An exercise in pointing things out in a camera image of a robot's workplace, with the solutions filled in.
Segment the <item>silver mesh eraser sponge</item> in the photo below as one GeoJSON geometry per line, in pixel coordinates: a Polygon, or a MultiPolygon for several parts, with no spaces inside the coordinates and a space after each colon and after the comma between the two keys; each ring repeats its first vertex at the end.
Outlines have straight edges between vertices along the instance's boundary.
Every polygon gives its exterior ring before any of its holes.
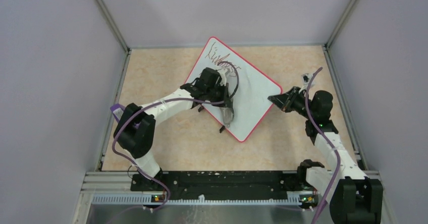
{"type": "Polygon", "coordinates": [[[230,110],[227,108],[223,108],[223,106],[220,107],[220,111],[222,114],[222,119],[223,119],[223,125],[226,126],[226,128],[230,127],[230,124],[232,123],[233,119],[234,119],[234,109],[230,110]]]}

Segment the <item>pink-framed whiteboard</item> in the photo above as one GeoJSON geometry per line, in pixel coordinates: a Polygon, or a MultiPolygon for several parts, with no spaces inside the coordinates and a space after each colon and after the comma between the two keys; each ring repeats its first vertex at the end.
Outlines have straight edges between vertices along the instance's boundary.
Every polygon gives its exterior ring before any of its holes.
{"type": "Polygon", "coordinates": [[[228,64],[220,65],[228,72],[229,93],[239,84],[233,97],[234,119],[227,130],[236,140],[244,142],[272,107],[268,97],[282,94],[283,89],[266,73],[214,36],[205,44],[186,82],[193,81],[207,67],[214,69],[222,61],[232,63],[237,69],[235,72],[228,64]]]}

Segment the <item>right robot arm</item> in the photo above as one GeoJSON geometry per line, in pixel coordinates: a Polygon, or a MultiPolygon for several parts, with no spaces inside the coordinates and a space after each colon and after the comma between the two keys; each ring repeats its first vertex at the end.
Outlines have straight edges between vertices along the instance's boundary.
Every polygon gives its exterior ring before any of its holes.
{"type": "Polygon", "coordinates": [[[321,194],[317,211],[322,213],[328,206],[333,223],[381,223],[384,188],[380,180],[361,170],[344,147],[330,119],[332,94],[319,90],[312,99],[307,95],[306,90],[294,86],[286,93],[268,97],[281,111],[295,111],[307,119],[307,136],[332,168],[329,172],[305,160],[296,176],[297,186],[303,190],[314,187],[321,194]]]}

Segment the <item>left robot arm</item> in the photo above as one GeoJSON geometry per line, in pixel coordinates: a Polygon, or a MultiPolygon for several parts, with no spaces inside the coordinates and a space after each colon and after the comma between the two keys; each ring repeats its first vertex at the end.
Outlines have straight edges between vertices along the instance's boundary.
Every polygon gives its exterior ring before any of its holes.
{"type": "Polygon", "coordinates": [[[161,167],[151,152],[156,126],[182,111],[208,104],[220,109],[221,129],[228,128],[235,114],[235,94],[229,92],[228,76],[225,69],[205,68],[192,82],[150,104],[111,107],[118,121],[114,137],[131,155],[132,164],[145,173],[142,182],[149,190],[156,190],[162,184],[161,167]]]}

